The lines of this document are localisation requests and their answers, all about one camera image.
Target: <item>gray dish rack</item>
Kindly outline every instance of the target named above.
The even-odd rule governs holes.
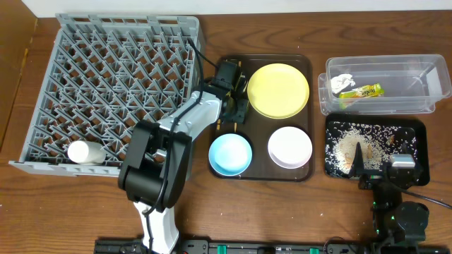
[[[180,107],[198,83],[195,17],[58,14],[61,29],[18,162],[31,174],[118,176],[133,127]],[[75,140],[102,143],[101,166],[72,164]]]

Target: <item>tray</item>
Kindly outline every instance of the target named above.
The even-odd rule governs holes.
[[[279,128],[285,126],[294,126],[302,129],[311,138],[314,147],[314,128],[312,121],[312,98],[314,96],[312,89],[312,68],[308,58],[301,55],[241,55],[229,56],[225,59],[242,62],[243,72],[247,78],[250,78],[260,67],[268,64],[288,64],[303,73],[309,84],[309,99],[306,106],[300,113],[288,119],[270,119],[259,114],[249,105],[248,114],[244,124],[237,124],[236,134],[242,135],[251,144],[253,150],[253,159],[248,169],[238,176],[222,176],[218,174],[209,165],[209,169],[214,176],[222,179],[237,180],[262,180],[262,181],[306,181],[314,172],[314,149],[311,159],[302,167],[297,169],[284,169],[279,167],[268,155],[267,143],[271,134]],[[214,141],[220,135],[234,132],[233,123],[224,123],[217,130],[217,125],[213,125],[212,139]]]
[[[385,133],[382,130],[393,128]],[[342,132],[351,128],[364,131],[377,140],[380,146],[390,152],[400,152],[401,144],[406,141],[407,151],[424,169],[420,176],[418,186],[425,186],[430,181],[429,156],[427,151],[427,130],[425,125],[417,119],[397,119],[380,116],[358,116],[350,114],[330,114],[325,122],[325,172],[329,176],[348,179],[347,174],[337,167],[333,154],[334,140],[337,140]],[[388,145],[386,137],[394,136],[393,144]]]

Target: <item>clear plastic container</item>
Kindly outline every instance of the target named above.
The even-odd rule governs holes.
[[[380,83],[383,97],[340,99],[331,89],[331,78],[352,74],[356,85]],[[451,96],[451,79],[444,57],[430,55],[354,56],[327,60],[326,73],[319,76],[320,108],[355,114],[427,114],[435,103]]]

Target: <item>wood surface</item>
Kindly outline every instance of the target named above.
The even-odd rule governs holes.
[[[21,0],[0,1],[0,149],[36,20]]]
[[[228,181],[207,169],[208,135],[196,141],[193,175],[176,205],[176,223],[188,238],[223,241],[323,243],[332,236],[367,240],[371,191],[323,171],[324,121],[316,77],[334,56],[441,54],[452,73],[452,11],[295,13],[199,16],[206,54],[287,53],[307,56],[314,76],[316,171],[304,183]],[[4,147],[0,153],[0,253],[92,253],[97,238],[143,233],[138,213],[117,180],[98,176],[38,176],[7,165],[17,160],[59,29],[40,19]],[[213,69],[206,65],[206,75]],[[419,115],[427,127],[431,181],[412,191],[452,203],[452,99]],[[404,195],[405,200],[421,201]],[[424,244],[452,248],[452,212],[430,209]]]

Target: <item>white bowl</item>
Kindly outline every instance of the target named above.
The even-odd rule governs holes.
[[[296,169],[305,165],[312,155],[309,136],[295,127],[283,127],[268,140],[268,154],[280,167]]]

